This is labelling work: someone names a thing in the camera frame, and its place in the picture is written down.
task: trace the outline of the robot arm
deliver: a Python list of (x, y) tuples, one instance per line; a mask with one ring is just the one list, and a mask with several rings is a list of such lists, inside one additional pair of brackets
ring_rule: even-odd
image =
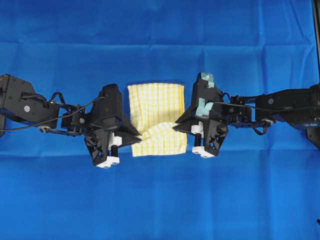
[[(86, 108), (93, 104), (90, 112)], [(60, 109), (66, 111), (59, 116)], [(27, 126), (5, 129), (6, 118)], [(58, 119), (61, 129), (57, 129)], [(85, 106), (66, 104), (60, 92), (48, 101), (30, 82), (8, 74), (0, 75), (0, 137), (5, 132), (40, 128), (43, 133), (84, 135), (94, 166), (109, 168), (120, 162), (118, 148), (140, 142), (140, 135), (123, 113), (122, 94), (116, 84), (103, 87)]]
[[(224, 102), (225, 95), (229, 103)], [(320, 148), (320, 85), (259, 96), (230, 97), (217, 88), (211, 74), (201, 72), (193, 84), (191, 106), (176, 121), (178, 125), (174, 129), (194, 135), (192, 152), (208, 158), (219, 154), (228, 126), (252, 128), (258, 135), (264, 135), (277, 121), (306, 131), (307, 138)]]

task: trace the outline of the yellow cloth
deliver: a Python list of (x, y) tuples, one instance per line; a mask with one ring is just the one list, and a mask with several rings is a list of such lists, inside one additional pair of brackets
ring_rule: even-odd
[(176, 155), (187, 149), (187, 135), (172, 129), (185, 112), (184, 86), (147, 83), (128, 86), (131, 122), (142, 134), (132, 155)]

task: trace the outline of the blue cloth background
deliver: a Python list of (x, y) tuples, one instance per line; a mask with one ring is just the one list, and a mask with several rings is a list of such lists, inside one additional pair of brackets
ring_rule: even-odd
[[(231, 95), (319, 82), (309, 0), (0, 0), (0, 73), (86, 104), (118, 84), (185, 85), (212, 73)], [(18, 127), (8, 122), (8, 128)], [(320, 151), (286, 123), (230, 127), (219, 157), (132, 157), (93, 167), (83, 137), (36, 128), (0, 139), (2, 240), (319, 239)]]

